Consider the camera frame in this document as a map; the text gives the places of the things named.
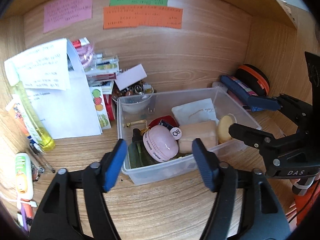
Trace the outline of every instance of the green sticky note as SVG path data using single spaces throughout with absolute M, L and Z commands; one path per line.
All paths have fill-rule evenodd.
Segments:
M 168 0 L 110 0 L 110 6 L 133 4 L 167 6 Z

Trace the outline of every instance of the small sticker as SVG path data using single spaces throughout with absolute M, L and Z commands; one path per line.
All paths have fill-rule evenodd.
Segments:
M 28 191 L 26 161 L 25 156 L 16 157 L 16 189 L 20 194 Z
M 162 119 L 160 120 L 159 125 L 162 125 L 162 126 L 168 128 L 169 131 L 173 128 L 173 126 L 171 124 L 167 123 L 166 121 L 164 121 Z
M 180 128 L 178 127 L 173 127 L 171 130 L 170 130 L 170 133 L 172 134 L 173 138 L 175 140 L 179 140 L 181 137 L 182 137 L 182 131 Z

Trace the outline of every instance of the plastic storage box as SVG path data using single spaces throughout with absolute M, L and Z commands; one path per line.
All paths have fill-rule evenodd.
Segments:
M 144 98 L 142 101 L 140 95 L 118 98 L 118 138 L 123 138 L 127 145 L 132 143 L 132 130 L 134 128 L 146 128 L 145 123 L 132 124 L 130 127 L 126 126 L 127 123 L 146 119 L 147 123 L 150 124 L 152 120 L 161 116 L 171 115 L 173 117 L 171 109 L 174 106 L 206 98 L 212 99 L 218 119 L 226 114 L 233 114 L 237 123 L 261 129 L 261 126 L 238 103 L 219 88 L 161 92 L 144 96 Z M 136 99 L 141 102 L 130 104 Z M 242 141 L 232 139 L 208 150 L 214 152 L 220 158 L 223 155 L 234 154 L 245 148 L 246 145 Z M 197 169 L 197 165 L 193 155 L 134 169 L 130 168 L 127 155 L 122 166 L 122 172 L 129 175 L 136 185 L 172 178 L 195 169 Z

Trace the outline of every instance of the orange sticky note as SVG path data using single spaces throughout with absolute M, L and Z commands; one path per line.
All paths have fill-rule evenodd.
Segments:
M 103 8 L 103 28 L 156 26 L 181 29 L 183 9 L 154 5 L 118 5 Z

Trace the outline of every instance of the pink round compact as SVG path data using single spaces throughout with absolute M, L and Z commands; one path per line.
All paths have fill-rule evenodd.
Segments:
M 158 162 L 166 162 L 178 153 L 178 144 L 170 131 L 156 125 L 143 135 L 143 143 L 147 152 Z

